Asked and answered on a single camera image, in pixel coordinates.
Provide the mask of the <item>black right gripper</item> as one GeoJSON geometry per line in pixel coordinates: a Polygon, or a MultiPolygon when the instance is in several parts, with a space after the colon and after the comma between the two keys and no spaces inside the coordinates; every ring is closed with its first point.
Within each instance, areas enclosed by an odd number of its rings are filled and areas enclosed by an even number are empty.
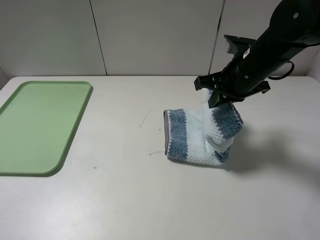
{"type": "Polygon", "coordinates": [[[265,94],[271,89],[266,80],[251,77],[241,63],[231,62],[221,72],[197,76],[194,87],[196,91],[209,90],[209,108],[229,102],[242,102],[245,98],[258,93],[265,94]]]}

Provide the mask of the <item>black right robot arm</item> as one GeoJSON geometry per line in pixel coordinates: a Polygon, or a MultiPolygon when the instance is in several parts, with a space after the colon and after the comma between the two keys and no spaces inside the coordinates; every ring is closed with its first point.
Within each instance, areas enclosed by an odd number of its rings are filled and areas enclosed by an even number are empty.
{"type": "Polygon", "coordinates": [[[283,0],[274,10],[269,27],[258,39],[225,35],[232,60],[220,72],[198,76],[197,91],[208,89],[209,108],[237,103],[270,90],[272,73],[308,47],[320,44],[320,2],[283,0]]]}

